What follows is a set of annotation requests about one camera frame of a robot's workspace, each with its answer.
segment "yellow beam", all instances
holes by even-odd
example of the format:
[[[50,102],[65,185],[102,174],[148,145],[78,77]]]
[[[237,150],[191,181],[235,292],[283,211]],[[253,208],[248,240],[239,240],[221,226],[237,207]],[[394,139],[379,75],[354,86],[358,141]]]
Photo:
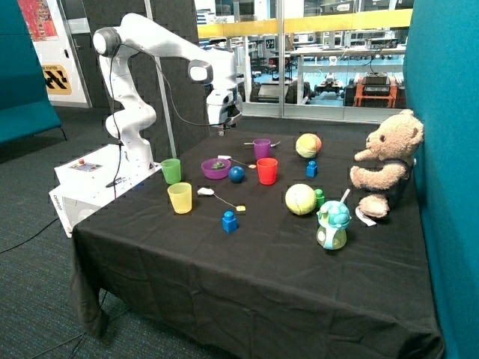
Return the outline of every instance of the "yellow beam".
[[[292,33],[304,31],[356,30],[359,28],[409,27],[411,16],[412,9],[407,9],[285,19],[284,32]],[[278,20],[276,19],[198,26],[198,36],[200,39],[277,33]]]
[[[367,11],[342,15],[285,19],[284,32],[356,30],[358,28],[401,28],[411,23],[412,10]]]
[[[264,34],[277,34],[278,21],[248,21],[235,22],[233,24],[214,24],[198,26],[198,37],[200,39],[209,39],[211,37],[235,37],[252,36]]]

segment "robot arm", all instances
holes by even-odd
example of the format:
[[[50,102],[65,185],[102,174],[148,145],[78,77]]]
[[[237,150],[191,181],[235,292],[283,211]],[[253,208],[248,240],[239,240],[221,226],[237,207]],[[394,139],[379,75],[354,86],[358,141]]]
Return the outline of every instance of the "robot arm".
[[[127,14],[120,26],[101,28],[93,37],[94,47],[100,55],[100,67],[106,87],[113,99],[121,102],[124,110],[110,116],[107,130],[116,138],[120,136],[126,147],[128,160],[138,167],[153,163],[150,144],[141,138],[139,131],[156,120],[153,108],[147,105],[136,91],[129,72],[128,59],[139,53],[160,58],[185,58],[189,60],[188,73],[194,83],[212,84],[213,92],[207,97],[209,123],[225,128],[239,117],[230,116],[241,103],[237,93],[236,63],[234,53],[223,49],[200,49],[193,43],[171,33],[155,22],[135,13]]]

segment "teal chair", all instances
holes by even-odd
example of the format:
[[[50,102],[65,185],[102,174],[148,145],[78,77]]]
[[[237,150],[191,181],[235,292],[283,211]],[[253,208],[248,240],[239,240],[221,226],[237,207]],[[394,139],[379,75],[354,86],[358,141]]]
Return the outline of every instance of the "teal chair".
[[[415,169],[447,359],[479,358],[479,2],[416,0],[406,101],[424,123]]]
[[[0,144],[59,127],[43,71],[16,0],[0,11]]]

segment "teddy bear leg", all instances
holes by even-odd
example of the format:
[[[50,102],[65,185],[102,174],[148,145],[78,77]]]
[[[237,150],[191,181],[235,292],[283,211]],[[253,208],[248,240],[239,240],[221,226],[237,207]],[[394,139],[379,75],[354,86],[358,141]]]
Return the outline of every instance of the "teddy bear leg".
[[[388,200],[382,194],[372,194],[359,201],[359,210],[368,217],[382,218],[389,212]]]

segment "wire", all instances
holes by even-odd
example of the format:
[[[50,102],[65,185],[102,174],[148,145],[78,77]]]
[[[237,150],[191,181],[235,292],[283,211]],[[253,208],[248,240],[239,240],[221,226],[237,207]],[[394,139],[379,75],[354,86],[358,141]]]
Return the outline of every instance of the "wire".
[[[115,50],[113,51],[113,56],[112,56],[112,61],[110,62],[110,72],[109,72],[109,81],[110,81],[110,90],[112,91],[112,103],[110,104],[110,110],[112,111],[112,117],[113,117],[113,123],[115,124],[115,127],[117,128],[118,132],[118,167],[117,167],[117,172],[115,174],[115,177],[113,177],[113,193],[115,194],[115,199],[117,197],[117,186],[116,186],[116,180],[118,173],[120,172],[120,166],[121,166],[121,134],[120,134],[120,129],[118,128],[117,121],[115,119],[115,95],[113,94],[113,84],[112,84],[112,69],[113,69],[113,59],[115,58],[118,49],[120,48],[120,45],[117,45],[115,47]]]
[[[44,228],[42,228],[40,230],[40,232],[38,232],[37,234],[35,234],[34,236],[30,237],[29,239],[27,239],[26,241],[22,242],[22,243],[19,243],[18,245],[14,245],[13,247],[11,248],[8,248],[8,249],[5,249],[3,251],[0,252],[0,254],[3,254],[5,252],[8,252],[8,251],[11,251],[12,249],[15,249],[15,248],[18,248],[19,246],[21,245],[24,245],[25,243],[27,242],[30,242],[33,238],[35,238],[36,236],[38,236],[39,234],[41,234],[44,230],[46,230],[48,227],[50,227],[52,224],[54,224],[56,221],[58,220],[58,217],[55,218],[53,221],[51,221],[50,223],[48,223]]]
[[[170,81],[168,81],[168,79],[166,78],[165,74],[163,73],[163,71],[161,71],[161,69],[159,68],[158,64],[156,63],[155,61],[155,65],[156,65],[156,68],[158,69],[159,73],[162,74],[162,77],[164,78],[164,80],[166,81],[166,84],[168,85],[168,92],[170,93],[170,98],[171,98],[171,104],[173,105],[173,109],[174,109],[174,113],[180,118],[180,120],[182,120],[183,122],[186,122],[186,123],[189,123],[190,125],[193,125],[193,126],[206,126],[206,127],[212,127],[212,126],[218,126],[218,125],[222,125],[222,124],[226,124],[228,122],[231,121],[228,120],[224,123],[217,123],[217,124],[212,124],[212,123],[194,123],[194,122],[190,122],[188,120],[185,120],[183,117],[180,116],[180,114],[178,113],[178,110],[177,110],[177,107],[175,106],[174,104],[174,100],[173,100],[173,93],[171,92],[171,85],[170,85]]]
[[[123,312],[121,312],[121,313],[118,314],[117,316],[114,316],[114,317],[112,318],[112,320],[110,320],[110,322],[113,322],[114,320],[118,319],[119,317],[121,317],[123,314],[125,314],[125,313],[128,312],[129,310],[130,310],[130,308],[125,309]],[[80,338],[80,337],[83,337],[84,335],[85,335],[85,333],[83,333],[83,334],[78,334],[78,335],[76,335],[76,336],[74,336],[74,337],[71,337],[70,339],[65,340],[64,342],[62,342],[62,343],[60,343],[60,344],[58,344],[58,345],[56,345],[56,346],[53,346],[52,348],[48,348],[47,350],[41,352],[40,354],[36,354],[35,356],[33,356],[33,357],[29,358],[29,359],[37,359],[38,357],[40,357],[40,356],[42,356],[42,355],[44,355],[44,354],[46,354],[46,353],[49,353],[49,352],[51,352],[52,350],[55,350],[55,349],[57,349],[57,348],[59,348],[59,347],[61,347],[61,346],[64,346],[65,344],[68,344],[69,342],[72,342],[72,341],[74,341],[75,339],[78,339],[78,338]]]
[[[103,296],[103,299],[102,299],[102,302],[100,304],[100,308],[103,306],[103,303],[105,302],[105,298],[106,298],[106,295],[108,294],[108,290],[105,291],[105,295]],[[68,356],[68,359],[70,358],[73,358],[74,354],[75,354],[75,351],[77,350],[77,348],[79,347],[80,343],[83,341],[83,339],[85,338],[85,335],[86,335],[86,332],[82,334],[82,337],[80,338],[80,340],[77,342],[77,344],[73,347],[73,350],[72,352],[70,353],[70,355]]]
[[[124,43],[122,43],[121,46],[129,47],[129,48],[131,48],[131,49],[133,49],[133,50],[135,50],[135,51],[139,51],[138,49],[135,49],[134,47],[129,46],[129,45],[126,45],[126,44],[124,44]],[[166,84],[168,85],[168,92],[170,93],[171,104],[173,105],[174,113],[180,118],[180,120],[182,120],[183,122],[189,123],[190,125],[193,125],[193,126],[207,126],[207,127],[218,126],[218,125],[226,124],[226,123],[228,123],[228,122],[231,121],[231,120],[228,120],[228,121],[226,121],[226,122],[224,122],[224,123],[218,123],[218,124],[211,124],[211,123],[194,123],[194,122],[185,120],[183,117],[181,117],[180,114],[178,113],[177,107],[176,107],[176,105],[174,104],[174,101],[173,101],[173,93],[171,92],[170,82],[169,82],[168,79],[165,77],[165,74],[163,73],[163,71],[159,68],[159,65],[158,65],[158,63],[156,62],[155,57],[154,57],[153,55],[147,54],[146,52],[145,52],[145,54],[148,55],[148,56],[150,56],[150,57],[153,59],[153,62],[155,63],[156,68],[158,69],[159,73],[161,73],[162,77],[163,77],[164,80],[166,81]]]

